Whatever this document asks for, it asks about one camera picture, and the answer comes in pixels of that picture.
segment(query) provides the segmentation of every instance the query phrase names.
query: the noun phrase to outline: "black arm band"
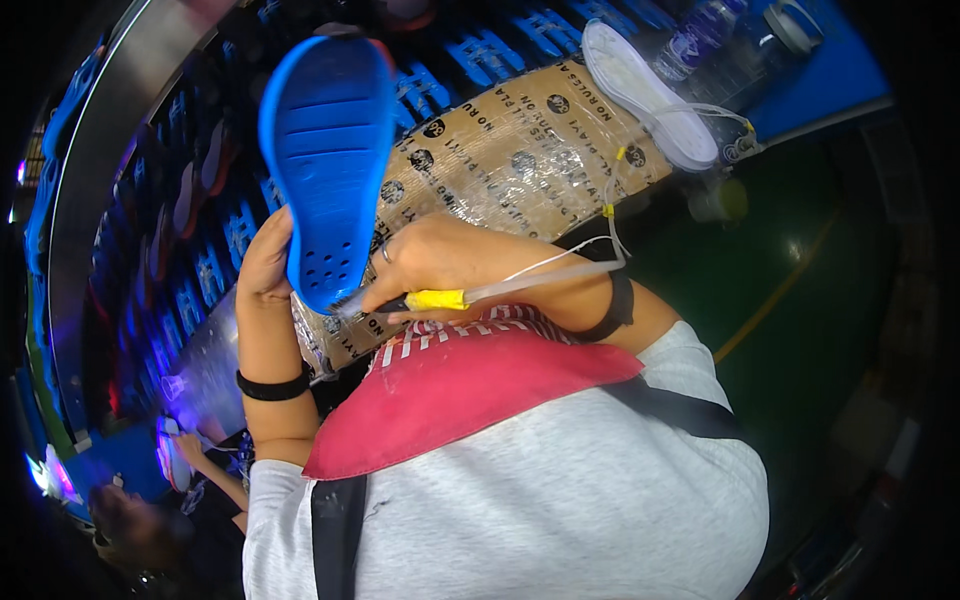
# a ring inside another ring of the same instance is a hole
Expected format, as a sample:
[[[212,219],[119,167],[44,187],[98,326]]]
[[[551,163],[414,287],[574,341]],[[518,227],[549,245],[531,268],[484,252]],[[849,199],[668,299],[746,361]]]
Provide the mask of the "black arm band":
[[[634,286],[623,269],[610,271],[610,280],[613,283],[613,298],[607,314],[594,328],[587,331],[567,331],[580,342],[592,344],[606,340],[621,325],[634,324]]]
[[[302,362],[303,370],[300,372],[300,375],[293,381],[287,381],[286,383],[254,383],[241,375],[238,369],[237,387],[240,388],[241,392],[254,400],[265,400],[268,402],[292,400],[310,389],[310,377],[313,374],[313,370],[310,369],[310,365],[308,365],[305,360]]]

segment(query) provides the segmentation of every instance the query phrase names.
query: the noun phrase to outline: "silver ring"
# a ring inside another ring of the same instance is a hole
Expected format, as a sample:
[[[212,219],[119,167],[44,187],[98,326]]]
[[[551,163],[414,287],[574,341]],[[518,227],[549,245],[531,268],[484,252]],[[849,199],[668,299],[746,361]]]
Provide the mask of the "silver ring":
[[[386,261],[388,265],[393,264],[393,260],[390,259],[390,256],[387,254],[387,242],[384,242],[380,245],[380,255],[383,256],[383,260]]]

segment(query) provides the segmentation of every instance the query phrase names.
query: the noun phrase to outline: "background worker's hand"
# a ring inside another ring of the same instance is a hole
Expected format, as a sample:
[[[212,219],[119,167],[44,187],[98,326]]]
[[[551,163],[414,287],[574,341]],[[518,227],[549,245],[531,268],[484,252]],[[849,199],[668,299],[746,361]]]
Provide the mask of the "background worker's hand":
[[[294,232],[290,206],[282,206],[264,222],[244,256],[237,278],[237,298],[266,302],[288,301],[293,287],[287,281],[287,244]]]
[[[204,447],[200,443],[200,438],[192,433],[181,433],[178,436],[171,436],[171,439],[177,453],[191,467],[199,468],[200,465],[209,460],[204,454]]]
[[[460,290],[496,283],[561,252],[536,239],[480,228],[442,213],[426,215],[387,242],[389,264],[381,252],[373,253],[377,279],[363,298],[363,310],[373,312],[406,292]],[[466,311],[393,313],[388,322],[396,324],[408,319],[466,322],[498,302],[526,301],[519,296],[486,299]]]

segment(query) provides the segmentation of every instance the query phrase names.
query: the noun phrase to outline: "black strap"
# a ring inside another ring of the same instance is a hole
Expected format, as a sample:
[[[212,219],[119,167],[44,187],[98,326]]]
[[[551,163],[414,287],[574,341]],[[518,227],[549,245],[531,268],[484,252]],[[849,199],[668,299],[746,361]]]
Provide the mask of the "black strap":
[[[623,269],[610,271],[610,281],[613,283],[613,297],[607,314],[593,328],[587,331],[567,331],[568,335],[585,344],[592,344],[606,340],[621,325],[634,324],[634,285]]]
[[[682,429],[694,438],[747,442],[740,422],[716,402],[651,388],[640,376],[600,387],[634,412]]]
[[[353,600],[367,475],[318,481],[310,496],[313,573],[319,600]]]
[[[245,395],[254,400],[264,400],[267,402],[276,402],[279,400],[292,400],[310,389],[310,379],[313,376],[313,369],[309,363],[301,360],[303,363],[300,375],[293,381],[285,383],[255,383],[240,374],[237,370],[237,387]]]

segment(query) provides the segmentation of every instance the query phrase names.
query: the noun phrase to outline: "bottle handle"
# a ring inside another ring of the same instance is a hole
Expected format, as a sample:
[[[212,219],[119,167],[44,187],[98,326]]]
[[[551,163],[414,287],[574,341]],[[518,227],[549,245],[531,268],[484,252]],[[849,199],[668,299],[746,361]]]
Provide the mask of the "bottle handle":
[[[797,0],[778,0],[777,5],[775,6],[775,10],[777,12],[783,12],[783,7],[785,6],[791,6],[797,9],[800,12],[800,14],[805,16],[806,20],[809,21],[810,24],[813,25],[815,28],[817,28],[818,32],[820,32],[818,36],[815,36],[810,40],[814,46],[822,44],[824,42],[824,30],[820,29],[820,25],[818,25],[817,22],[813,20],[813,17],[810,16],[810,13],[807,12],[804,7],[800,6],[800,3],[797,2]]]

